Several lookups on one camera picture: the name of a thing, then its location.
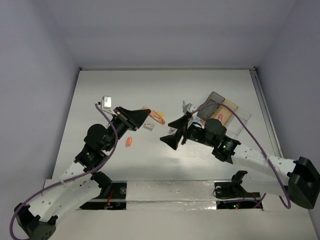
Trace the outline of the orange highlighter pen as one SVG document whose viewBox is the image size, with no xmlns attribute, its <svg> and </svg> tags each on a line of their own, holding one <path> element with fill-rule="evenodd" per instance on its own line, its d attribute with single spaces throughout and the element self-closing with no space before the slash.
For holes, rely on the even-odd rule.
<svg viewBox="0 0 320 240">
<path fill-rule="evenodd" d="M 156 123 L 158 123 L 160 125 L 164 125 L 166 123 L 164 118 L 161 118 L 155 110 L 149 109 L 147 106 L 143 106 L 142 109 L 143 110 L 150 110 L 150 113 L 144 123 L 151 122 L 154 125 Z"/>
</svg>

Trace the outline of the orange highlighter cap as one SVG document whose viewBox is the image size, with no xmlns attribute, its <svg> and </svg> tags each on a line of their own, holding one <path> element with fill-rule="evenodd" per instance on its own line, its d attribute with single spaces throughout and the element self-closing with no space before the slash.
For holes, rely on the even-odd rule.
<svg viewBox="0 0 320 240">
<path fill-rule="evenodd" d="M 132 137 L 128 137 L 127 140 L 126 140 L 125 146 L 126 147 L 130 147 L 132 145 L 132 141 L 133 141 L 133 138 Z"/>
</svg>

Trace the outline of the blue highlighter pen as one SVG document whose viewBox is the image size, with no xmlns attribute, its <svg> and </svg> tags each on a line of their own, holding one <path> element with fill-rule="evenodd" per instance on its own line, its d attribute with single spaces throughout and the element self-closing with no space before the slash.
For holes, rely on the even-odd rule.
<svg viewBox="0 0 320 240">
<path fill-rule="evenodd" d="M 204 127 L 204 124 L 203 124 L 200 120 L 198 120 L 198 119 L 194 119 L 193 122 L 192 122 L 192 125 L 198 125 L 198 126 L 200 126 L 201 128 Z"/>
</svg>

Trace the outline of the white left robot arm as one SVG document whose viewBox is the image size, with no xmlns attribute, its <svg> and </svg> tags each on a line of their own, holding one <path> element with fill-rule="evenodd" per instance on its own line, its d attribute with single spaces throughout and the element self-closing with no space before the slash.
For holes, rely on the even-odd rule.
<svg viewBox="0 0 320 240">
<path fill-rule="evenodd" d="M 110 111 L 108 127 L 96 123 L 89 127 L 84 146 L 64 171 L 59 181 L 39 190 L 18 204 L 10 221 L 17 222 L 30 240 L 48 240 L 58 222 L 95 197 L 110 194 L 112 180 L 101 171 L 127 131 L 138 130 L 151 113 L 150 109 L 127 110 L 121 106 Z"/>
</svg>

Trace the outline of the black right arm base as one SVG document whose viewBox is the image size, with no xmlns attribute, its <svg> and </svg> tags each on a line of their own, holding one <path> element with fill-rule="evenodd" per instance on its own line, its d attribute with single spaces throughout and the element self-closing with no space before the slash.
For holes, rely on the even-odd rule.
<svg viewBox="0 0 320 240">
<path fill-rule="evenodd" d="M 217 210 L 263 209 L 259 192 L 248 192 L 242 187 L 244 176 L 248 172 L 240 170 L 231 180 L 214 183 L 212 195 L 216 198 Z"/>
</svg>

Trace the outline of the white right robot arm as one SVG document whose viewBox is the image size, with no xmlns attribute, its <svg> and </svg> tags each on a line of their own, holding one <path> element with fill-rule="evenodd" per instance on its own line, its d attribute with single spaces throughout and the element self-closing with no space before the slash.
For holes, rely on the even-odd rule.
<svg viewBox="0 0 320 240">
<path fill-rule="evenodd" d="M 188 114 L 171 122 L 176 132 L 160 138 L 160 141 L 176 150 L 179 144 L 190 140 L 212 147 L 212 155 L 221 162 L 246 167 L 271 177 L 271 181 L 232 179 L 230 190 L 235 196 L 253 191 L 284 196 L 294 204 L 311 210 L 320 194 L 320 173 L 305 157 L 298 160 L 265 155 L 226 135 L 227 129 L 217 119 L 209 119 L 203 128 L 189 123 Z"/>
</svg>

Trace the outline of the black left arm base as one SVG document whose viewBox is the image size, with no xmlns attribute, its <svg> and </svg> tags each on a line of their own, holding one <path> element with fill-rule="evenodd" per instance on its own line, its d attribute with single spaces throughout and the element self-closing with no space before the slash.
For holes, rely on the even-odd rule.
<svg viewBox="0 0 320 240">
<path fill-rule="evenodd" d="M 81 210 L 126 210 L 127 182 L 113 182 L 106 174 L 99 171 L 90 180 L 98 183 L 100 193 L 79 208 Z"/>
</svg>

